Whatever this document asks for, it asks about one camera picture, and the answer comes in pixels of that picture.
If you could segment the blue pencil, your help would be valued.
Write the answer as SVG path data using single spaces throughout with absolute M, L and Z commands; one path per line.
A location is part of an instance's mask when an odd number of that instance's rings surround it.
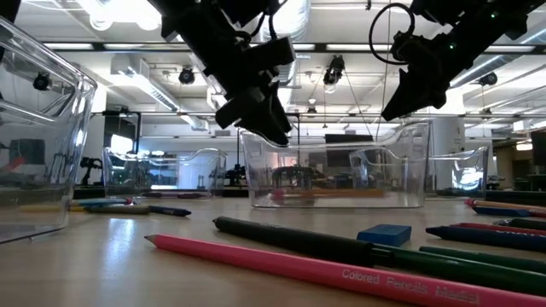
M 113 206 L 113 205 L 130 205 L 133 202 L 132 198 L 98 198 L 98 199 L 83 199 L 73 200 L 71 206 L 94 207 L 94 206 Z

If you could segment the thick blue eraser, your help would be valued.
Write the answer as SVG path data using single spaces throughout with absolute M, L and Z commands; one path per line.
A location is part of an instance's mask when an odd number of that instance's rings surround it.
M 360 231 L 357 234 L 357 240 L 387 246 L 402 246 L 410 240 L 411 231 L 412 228 L 406 225 L 378 224 Z

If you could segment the white pillar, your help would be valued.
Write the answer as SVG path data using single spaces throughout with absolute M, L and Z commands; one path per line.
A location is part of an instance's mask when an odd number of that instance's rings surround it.
M 432 156 L 456 154 L 463 151 L 465 142 L 465 114 L 463 93 L 459 89 L 446 91 L 446 103 L 440 108 L 429 108 L 432 115 Z M 452 187 L 453 160 L 433 160 L 434 189 Z

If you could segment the clear plastic bin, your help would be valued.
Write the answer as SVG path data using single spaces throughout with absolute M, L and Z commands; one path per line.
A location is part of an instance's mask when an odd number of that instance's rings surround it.
M 227 153 L 216 148 L 194 152 L 116 153 L 103 150 L 105 195 L 142 197 L 159 192 L 162 198 L 199 193 L 205 198 L 223 194 Z
M 277 145 L 251 132 L 241 134 L 247 185 L 254 207 L 272 208 L 417 208 L 424 204 L 431 125 L 398 127 L 377 141 L 353 143 L 349 167 L 328 167 L 325 135 L 314 143 Z M 283 166 L 314 170 L 314 189 L 379 189 L 384 197 L 272 199 L 272 173 Z
M 489 148 L 431 156 L 428 162 L 427 197 L 479 198 L 485 195 Z
M 97 83 L 0 17 L 0 244 L 67 225 Z

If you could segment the silver ventilation duct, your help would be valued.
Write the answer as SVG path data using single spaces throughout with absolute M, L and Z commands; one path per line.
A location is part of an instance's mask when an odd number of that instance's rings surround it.
M 288 0 L 274 14 L 273 26 L 279 38 L 288 37 L 292 43 L 303 42 L 311 15 L 311 0 Z M 269 17 L 260 28 L 259 38 L 265 42 L 270 40 L 268 26 Z M 297 60 L 279 67 L 278 79 L 282 86 L 289 85 L 294 80 Z

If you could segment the pink colored pencil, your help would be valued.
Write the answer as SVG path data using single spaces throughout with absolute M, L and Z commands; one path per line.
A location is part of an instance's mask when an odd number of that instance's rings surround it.
M 545 297 L 454 281 L 171 235 L 145 239 L 169 252 L 426 307 L 546 307 Z

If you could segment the black silver frame crossbar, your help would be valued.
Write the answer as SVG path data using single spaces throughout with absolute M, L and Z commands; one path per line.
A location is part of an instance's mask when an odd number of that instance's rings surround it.
M 69 43 L 47 42 L 45 45 L 53 50 L 73 52 L 159 52 L 175 53 L 190 52 L 190 47 L 185 43 Z M 366 43 L 293 43 L 296 52 L 303 53 L 356 53 L 368 54 L 371 52 Z M 546 55 L 546 44 L 504 44 L 493 45 L 487 48 L 484 55 Z

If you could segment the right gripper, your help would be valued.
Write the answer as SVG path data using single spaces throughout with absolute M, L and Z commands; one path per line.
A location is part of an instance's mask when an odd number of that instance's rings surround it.
M 432 39 L 413 32 L 394 36 L 392 57 L 404 62 L 398 87 L 381 112 L 385 121 L 424 107 L 441 108 L 450 81 L 465 68 L 465 37 L 460 32 L 440 33 Z

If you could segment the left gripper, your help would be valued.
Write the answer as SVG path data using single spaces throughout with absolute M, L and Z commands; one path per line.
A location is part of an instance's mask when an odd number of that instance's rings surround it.
M 207 26 L 191 35 L 191 49 L 204 65 L 203 72 L 216 79 L 227 100 L 216 111 L 217 123 L 223 128 L 236 124 L 287 146 L 292 126 L 278 97 L 276 67 L 252 69 L 243 58 L 243 52 L 251 47 L 234 29 Z

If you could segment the dark green coloured pencil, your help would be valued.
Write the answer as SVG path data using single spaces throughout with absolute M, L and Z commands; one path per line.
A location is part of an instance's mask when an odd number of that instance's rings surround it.
M 360 267 L 381 266 L 401 269 L 448 281 L 546 298 L 546 274 L 543 273 L 232 217 L 218 217 L 213 223 L 219 231 L 226 234 L 313 258 Z

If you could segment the orange pencil red eraser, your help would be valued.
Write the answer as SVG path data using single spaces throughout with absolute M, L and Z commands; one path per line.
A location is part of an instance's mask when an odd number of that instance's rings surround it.
M 521 209 L 521 210 L 546 212 L 546 207 L 543 207 L 543 206 L 517 205 L 517 204 L 494 202 L 494 201 L 487 201 L 487 200 L 466 199 L 464 200 L 464 204 L 467 206 L 483 206 L 483 207 L 496 207 L 496 208 Z

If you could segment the black monitor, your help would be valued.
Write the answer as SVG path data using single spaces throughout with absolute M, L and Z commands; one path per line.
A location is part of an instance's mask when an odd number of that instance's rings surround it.
M 358 146 L 353 146 L 353 143 L 372 141 L 371 135 L 326 134 L 328 167 L 349 167 L 350 153 L 358 150 Z

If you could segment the dark blue crayon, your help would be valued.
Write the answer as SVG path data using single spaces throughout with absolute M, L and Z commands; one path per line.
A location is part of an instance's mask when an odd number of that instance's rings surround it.
M 152 213 L 176 216 L 176 217 L 187 217 L 192 214 L 191 211 L 188 211 L 183 208 L 173 208 L 173 207 L 165 207 L 165 206 L 149 206 L 148 209 Z

